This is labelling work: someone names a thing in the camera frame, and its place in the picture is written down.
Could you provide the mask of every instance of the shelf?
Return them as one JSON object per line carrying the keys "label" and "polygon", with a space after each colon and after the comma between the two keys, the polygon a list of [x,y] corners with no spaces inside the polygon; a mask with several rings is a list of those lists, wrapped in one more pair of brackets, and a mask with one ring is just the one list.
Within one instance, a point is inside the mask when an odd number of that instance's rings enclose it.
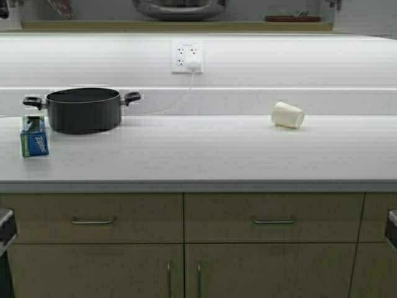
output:
{"label": "shelf", "polygon": [[329,32],[329,22],[24,22],[29,32],[198,32],[198,33],[261,33],[261,32]]}

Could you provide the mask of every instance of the appliance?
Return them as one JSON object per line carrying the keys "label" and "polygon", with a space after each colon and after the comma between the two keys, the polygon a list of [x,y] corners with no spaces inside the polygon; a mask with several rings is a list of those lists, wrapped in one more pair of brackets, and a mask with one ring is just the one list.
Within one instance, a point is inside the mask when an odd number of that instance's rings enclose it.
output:
{"label": "appliance", "polygon": [[39,97],[26,97],[24,104],[48,110],[50,126],[63,133],[83,134],[114,129],[122,119],[121,105],[141,99],[139,92],[125,95],[106,88],[78,88],[47,95],[45,103]]}
{"label": "appliance", "polygon": [[386,239],[397,249],[397,209],[389,211],[386,224]]}
{"label": "appliance", "polygon": [[222,14],[229,0],[133,0],[142,14],[159,20],[205,20]]}
{"label": "appliance", "polygon": [[0,209],[0,297],[14,298],[7,249],[17,238],[14,212]]}

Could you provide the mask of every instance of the white cup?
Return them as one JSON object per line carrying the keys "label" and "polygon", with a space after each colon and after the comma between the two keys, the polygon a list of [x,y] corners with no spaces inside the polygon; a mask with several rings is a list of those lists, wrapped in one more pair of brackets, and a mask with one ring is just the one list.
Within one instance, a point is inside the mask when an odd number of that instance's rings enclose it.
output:
{"label": "white cup", "polygon": [[298,129],[302,125],[304,118],[305,115],[301,109],[284,102],[276,103],[272,113],[272,122],[275,125],[293,129]]}

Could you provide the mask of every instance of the cabinet drawer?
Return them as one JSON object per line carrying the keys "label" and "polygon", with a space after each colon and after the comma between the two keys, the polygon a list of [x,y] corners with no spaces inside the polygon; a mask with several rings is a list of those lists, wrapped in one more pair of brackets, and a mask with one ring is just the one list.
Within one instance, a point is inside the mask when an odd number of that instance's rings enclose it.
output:
{"label": "cabinet drawer", "polygon": [[397,194],[366,195],[360,242],[386,242],[386,222],[390,209],[397,209]]}
{"label": "cabinet drawer", "polygon": [[356,242],[363,194],[188,194],[187,242]]}
{"label": "cabinet drawer", "polygon": [[179,194],[8,194],[17,243],[183,242]]}

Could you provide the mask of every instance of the black pot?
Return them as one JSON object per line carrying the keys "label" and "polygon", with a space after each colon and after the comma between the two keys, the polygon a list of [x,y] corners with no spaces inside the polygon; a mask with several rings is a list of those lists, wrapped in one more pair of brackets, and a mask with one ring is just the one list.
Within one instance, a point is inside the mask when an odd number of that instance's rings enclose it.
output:
{"label": "black pot", "polygon": [[79,88],[51,93],[46,97],[45,104],[41,98],[29,96],[24,99],[24,104],[39,110],[47,108],[53,130],[82,134],[114,129],[122,119],[120,106],[128,106],[139,99],[139,92],[128,93],[121,100],[116,90]]}

